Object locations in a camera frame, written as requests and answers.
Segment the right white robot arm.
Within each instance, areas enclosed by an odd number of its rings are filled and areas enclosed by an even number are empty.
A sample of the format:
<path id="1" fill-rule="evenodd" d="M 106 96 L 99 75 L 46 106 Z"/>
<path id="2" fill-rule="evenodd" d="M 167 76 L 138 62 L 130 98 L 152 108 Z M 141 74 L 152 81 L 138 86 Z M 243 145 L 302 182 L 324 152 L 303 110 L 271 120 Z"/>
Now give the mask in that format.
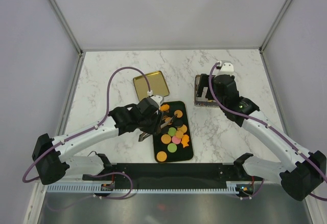
<path id="1" fill-rule="evenodd" d="M 254 135 L 279 159 L 272 162 L 245 153 L 234 162 L 237 179 L 258 176 L 281 185 L 298 201 L 326 182 L 326 156 L 319 150 L 310 152 L 275 128 L 253 101 L 240 96 L 233 75 L 197 75 L 195 104 L 220 108 L 227 119 Z"/>

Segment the black sandwich cookie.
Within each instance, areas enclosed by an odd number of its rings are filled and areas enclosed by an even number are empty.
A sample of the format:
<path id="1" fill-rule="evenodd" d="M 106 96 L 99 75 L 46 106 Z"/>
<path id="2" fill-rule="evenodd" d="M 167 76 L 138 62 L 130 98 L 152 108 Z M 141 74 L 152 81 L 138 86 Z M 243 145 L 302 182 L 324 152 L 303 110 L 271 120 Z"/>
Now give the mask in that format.
<path id="1" fill-rule="evenodd" d="M 173 122 L 173 126 L 176 128 L 180 128 L 183 126 L 183 121 L 181 119 L 177 119 Z"/>

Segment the cookie tin box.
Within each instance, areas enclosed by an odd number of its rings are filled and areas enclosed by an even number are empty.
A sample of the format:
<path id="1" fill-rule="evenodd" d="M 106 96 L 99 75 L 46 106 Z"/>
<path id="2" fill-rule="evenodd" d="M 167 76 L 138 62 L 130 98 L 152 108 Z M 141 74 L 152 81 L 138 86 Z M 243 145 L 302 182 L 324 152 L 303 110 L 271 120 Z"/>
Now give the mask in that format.
<path id="1" fill-rule="evenodd" d="M 204 88 L 203 91 L 203 96 L 202 97 L 198 97 L 198 84 L 199 84 L 199 79 L 200 79 L 200 75 L 196 75 L 195 77 L 195 87 L 194 87 L 194 105 L 198 106 L 198 107 L 217 107 L 219 108 L 219 105 L 216 103 L 215 100 L 213 101 L 209 101 L 207 100 L 204 96 L 205 96 L 205 92 L 207 91 L 207 88 Z"/>

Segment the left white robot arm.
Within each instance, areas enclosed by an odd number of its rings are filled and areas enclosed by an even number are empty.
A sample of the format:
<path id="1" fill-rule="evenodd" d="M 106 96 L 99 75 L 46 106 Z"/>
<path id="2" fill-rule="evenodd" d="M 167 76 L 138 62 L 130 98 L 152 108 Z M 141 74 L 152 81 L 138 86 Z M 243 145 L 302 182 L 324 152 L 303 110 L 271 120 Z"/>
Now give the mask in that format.
<path id="1" fill-rule="evenodd" d="M 90 174 L 100 180 L 110 178 L 112 168 L 104 156 L 77 156 L 80 151 L 128 132 L 140 130 L 156 135 L 160 131 L 164 98 L 159 95 L 144 98 L 138 104 L 116 107 L 104 121 L 94 123 L 85 131 L 50 138 L 47 133 L 37 139 L 32 159 L 43 185 L 50 185 L 66 175 Z"/>

